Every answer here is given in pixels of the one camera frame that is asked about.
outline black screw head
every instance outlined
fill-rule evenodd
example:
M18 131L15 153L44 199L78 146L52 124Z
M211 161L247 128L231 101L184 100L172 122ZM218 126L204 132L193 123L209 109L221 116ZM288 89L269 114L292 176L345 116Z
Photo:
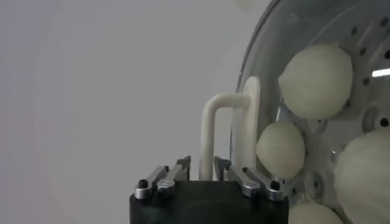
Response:
M279 191L280 183L278 181L271 181L271 189L275 191Z
M145 179L139 180L138 187L140 188L147 188L148 182Z

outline white plastic handle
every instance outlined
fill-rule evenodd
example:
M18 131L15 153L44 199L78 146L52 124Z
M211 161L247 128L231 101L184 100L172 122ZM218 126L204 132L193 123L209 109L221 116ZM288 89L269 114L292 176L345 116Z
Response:
M206 103L202 113L199 180L213 179L215 115L220 108L243 109L239 126L239 154L243 164L255 166L259 100L260 81L257 77L250 77L243 93L220 94Z

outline metal bowl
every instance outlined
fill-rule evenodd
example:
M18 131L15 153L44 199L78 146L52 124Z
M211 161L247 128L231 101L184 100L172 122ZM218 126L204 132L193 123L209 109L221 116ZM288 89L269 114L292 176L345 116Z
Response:
M349 222L337 202L333 168L353 139L385 128L390 119L390 1L274 0L260 19L244 56L237 91L250 76L261 82L258 137L272 122L291 121L303 133L305 165L285 184L291 206L306 198L333 209ZM353 87L344 109L323 121L308 121L283 104L278 78L292 57L308 46L332 43L353 63ZM235 163L238 116L233 118L230 159Z

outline white wall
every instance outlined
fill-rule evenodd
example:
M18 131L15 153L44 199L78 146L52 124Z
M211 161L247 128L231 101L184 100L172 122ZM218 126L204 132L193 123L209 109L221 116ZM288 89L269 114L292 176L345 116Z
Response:
M268 0L0 2L0 223L127 223L157 165L193 157ZM217 120L228 157L230 112Z

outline dough ball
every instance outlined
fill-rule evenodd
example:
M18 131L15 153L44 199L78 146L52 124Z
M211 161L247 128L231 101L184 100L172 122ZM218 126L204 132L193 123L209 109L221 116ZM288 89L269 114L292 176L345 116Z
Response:
M390 223L390 130L354 139L335 167L337 198L354 224Z
M342 224L342 221L325 206L304 203L290 209L288 224Z
M349 55L332 45L311 46L297 53L279 77L286 106L305 119L328 119L349 98L352 87Z
M289 122L270 124L257 142L257 156L271 174L294 177L305 161L305 143L300 130Z

